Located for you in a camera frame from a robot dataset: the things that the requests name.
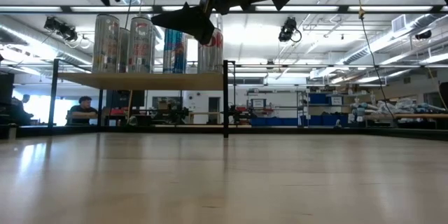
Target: person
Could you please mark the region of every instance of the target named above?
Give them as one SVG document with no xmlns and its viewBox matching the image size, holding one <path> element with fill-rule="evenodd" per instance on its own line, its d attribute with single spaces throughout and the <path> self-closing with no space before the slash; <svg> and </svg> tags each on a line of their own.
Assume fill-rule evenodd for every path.
<svg viewBox="0 0 448 224">
<path fill-rule="evenodd" d="M 31 118 L 34 117 L 33 114 L 27 113 L 23 108 L 23 104 L 29 102 L 29 98 L 30 98 L 29 94 L 24 94 L 22 101 L 20 101 L 15 97 L 11 99 L 11 104 L 16 107 L 16 109 L 14 110 L 15 111 L 14 114 L 20 125 L 30 125 Z"/>
<path fill-rule="evenodd" d="M 72 106 L 70 109 L 70 114 L 72 116 L 95 116 L 98 114 L 98 111 L 92 108 L 90 105 L 92 103 L 92 98 L 84 96 L 79 98 L 79 105 Z M 88 125 L 90 124 L 89 118 L 77 119 L 72 118 L 71 124 L 79 125 Z"/>
</svg>

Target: ceiling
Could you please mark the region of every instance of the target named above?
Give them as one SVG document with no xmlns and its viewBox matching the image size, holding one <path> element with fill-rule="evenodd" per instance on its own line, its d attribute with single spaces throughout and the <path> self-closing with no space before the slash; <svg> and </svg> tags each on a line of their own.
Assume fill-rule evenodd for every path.
<svg viewBox="0 0 448 224">
<path fill-rule="evenodd" d="M 190 4 L 197 4 L 198 0 L 142 0 L 147 5 L 182 5 L 186 1 Z M 446 5 L 444 0 L 362 0 L 369 5 Z M 351 4 L 358 5 L 358 0 L 291 0 L 288 4 Z M 71 5 L 71 6 L 100 6 L 99 0 L 0 0 L 1 5 Z M 32 27 L 44 34 L 48 34 L 43 28 L 43 24 L 48 15 L 45 14 L 19 14 L 11 16 L 20 21 L 23 25 Z M 95 14 L 74 15 L 57 14 L 55 16 L 61 21 L 76 27 L 79 34 L 94 41 L 95 35 Z M 120 25 L 125 26 L 125 15 L 116 16 L 120 20 Z M 300 30 L 303 33 L 303 40 L 298 44 L 280 43 L 278 35 L 280 26 L 283 25 L 287 17 L 295 17 L 297 23 L 303 24 Z M 365 16 L 365 28 L 367 35 L 372 38 L 391 28 L 391 21 L 398 15 L 369 14 Z M 436 27 L 435 36 L 442 37 L 448 29 L 445 26 Z M 361 21 L 358 15 L 307 15 L 307 14 L 243 14 L 233 13 L 223 16 L 224 34 L 224 57 L 229 60 L 236 60 L 242 64 L 265 64 L 267 60 L 273 59 L 279 64 L 331 64 L 336 63 L 338 58 L 333 55 L 343 55 L 344 53 L 361 46 L 365 43 L 365 37 Z M 62 41 L 56 35 L 51 35 L 54 39 Z M 394 43 L 393 45 L 381 49 L 380 53 L 390 55 L 390 57 L 409 50 L 411 47 L 408 38 Z M 92 46 L 84 49 L 78 46 L 76 50 L 83 51 L 91 55 Z M 158 51 L 157 58 L 162 57 L 162 52 Z"/>
</svg>

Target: giant soda can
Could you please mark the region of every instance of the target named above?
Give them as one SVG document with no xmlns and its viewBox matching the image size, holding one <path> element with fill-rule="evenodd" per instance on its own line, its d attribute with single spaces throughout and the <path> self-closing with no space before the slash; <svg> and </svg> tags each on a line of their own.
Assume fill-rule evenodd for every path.
<svg viewBox="0 0 448 224">
<path fill-rule="evenodd" d="M 187 67 L 187 36 L 172 29 L 165 30 L 163 73 L 184 74 Z"/>
<path fill-rule="evenodd" d="M 127 47 L 129 45 L 130 32 L 128 29 L 120 28 L 118 37 L 118 73 L 126 73 Z"/>
<path fill-rule="evenodd" d="M 219 73 L 223 72 L 223 33 L 215 28 L 210 42 L 199 45 L 197 56 L 197 73 Z"/>
<path fill-rule="evenodd" d="M 120 21 L 118 18 L 104 14 L 97 16 L 93 48 L 93 73 L 115 73 L 117 71 L 119 33 Z"/>
<path fill-rule="evenodd" d="M 145 17 L 131 20 L 131 34 L 127 51 L 128 73 L 152 73 L 154 69 L 155 30 Z"/>
</svg>

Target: blue storage box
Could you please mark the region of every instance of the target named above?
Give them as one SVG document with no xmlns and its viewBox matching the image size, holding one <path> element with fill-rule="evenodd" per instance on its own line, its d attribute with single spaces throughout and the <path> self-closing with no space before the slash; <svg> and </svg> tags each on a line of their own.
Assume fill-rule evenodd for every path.
<svg viewBox="0 0 448 224">
<path fill-rule="evenodd" d="M 341 120 L 341 126 L 343 126 L 343 127 L 349 126 L 349 116 L 348 115 L 340 115 L 339 119 Z"/>
<path fill-rule="evenodd" d="M 308 120 L 305 115 L 302 115 L 300 117 L 302 120 L 302 126 L 322 126 L 322 116 L 321 115 L 312 115 L 309 119 L 309 125 Z"/>
<path fill-rule="evenodd" d="M 329 104 L 326 94 L 309 94 L 310 104 Z"/>
<path fill-rule="evenodd" d="M 338 115 L 322 115 L 323 126 L 336 126 L 336 122 L 340 117 Z"/>
</svg>

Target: fluorescent light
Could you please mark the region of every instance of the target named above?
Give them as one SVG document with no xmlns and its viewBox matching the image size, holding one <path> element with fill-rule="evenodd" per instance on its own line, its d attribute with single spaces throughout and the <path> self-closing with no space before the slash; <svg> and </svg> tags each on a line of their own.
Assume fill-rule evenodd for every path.
<svg viewBox="0 0 448 224">
<path fill-rule="evenodd" d="M 409 71 L 410 71 L 410 70 L 399 71 L 399 72 L 396 72 L 396 73 L 392 73 L 392 74 L 388 75 L 387 77 L 396 77 L 396 76 L 402 75 L 402 74 L 404 74 L 404 73 L 407 73 L 407 72 L 409 72 Z"/>
<path fill-rule="evenodd" d="M 163 6 L 162 10 L 163 11 L 177 11 L 177 10 L 180 10 L 182 8 L 183 8 L 183 6 Z"/>
<path fill-rule="evenodd" d="M 0 12 L 62 12 L 57 6 L 0 6 Z"/>
<path fill-rule="evenodd" d="M 240 6 L 230 7 L 229 11 L 243 11 L 243 9 Z"/>
<path fill-rule="evenodd" d="M 275 6 L 256 6 L 256 11 L 277 11 Z M 338 6 L 284 6 L 280 11 L 300 11 L 300 12 L 314 12 L 314 11 L 338 11 Z"/>
<path fill-rule="evenodd" d="M 419 63 L 420 64 L 430 64 L 430 63 L 439 62 L 442 60 L 448 60 L 448 53 L 445 53 L 442 55 L 437 55 L 437 56 L 432 56 L 428 59 L 420 61 Z"/>
<path fill-rule="evenodd" d="M 358 80 L 357 82 L 358 83 L 369 83 L 369 82 L 372 82 L 372 81 L 378 81 L 379 79 L 378 79 L 378 77 L 367 77 L 367 78 L 362 78 L 362 79 L 360 79 L 360 80 Z"/>
<path fill-rule="evenodd" d="M 140 6 L 75 6 L 71 7 L 73 12 L 137 12 L 140 11 Z M 151 6 L 142 6 L 141 11 L 148 12 L 153 11 L 153 7 Z"/>
<path fill-rule="evenodd" d="M 432 6 L 363 6 L 364 11 L 385 11 L 385 12 L 393 12 L 393 11 L 430 11 Z M 359 6 L 350 6 L 350 12 L 358 12 Z"/>
</svg>

